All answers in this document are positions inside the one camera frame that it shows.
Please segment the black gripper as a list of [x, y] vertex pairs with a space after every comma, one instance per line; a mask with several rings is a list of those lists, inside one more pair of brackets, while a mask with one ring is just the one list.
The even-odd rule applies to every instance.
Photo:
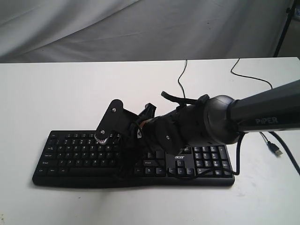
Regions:
[[163, 150], [171, 155], [180, 154], [188, 145], [182, 135], [179, 112], [182, 106], [161, 116], [155, 116], [156, 107], [148, 104], [139, 114], [131, 116], [132, 142], [120, 139], [116, 177], [125, 180], [131, 176], [136, 163], [136, 154], [150, 150]]

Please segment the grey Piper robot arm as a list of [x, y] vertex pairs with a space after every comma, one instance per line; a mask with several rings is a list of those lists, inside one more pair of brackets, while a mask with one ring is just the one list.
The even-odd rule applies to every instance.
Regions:
[[130, 136], [122, 141], [119, 176], [127, 177], [148, 152], [160, 149], [178, 155], [187, 147], [236, 144], [245, 134], [269, 132], [282, 145], [294, 168], [299, 165], [277, 131], [300, 127], [300, 83], [294, 81], [244, 98], [227, 95], [178, 99], [179, 106], [161, 116], [135, 116], [125, 124]]

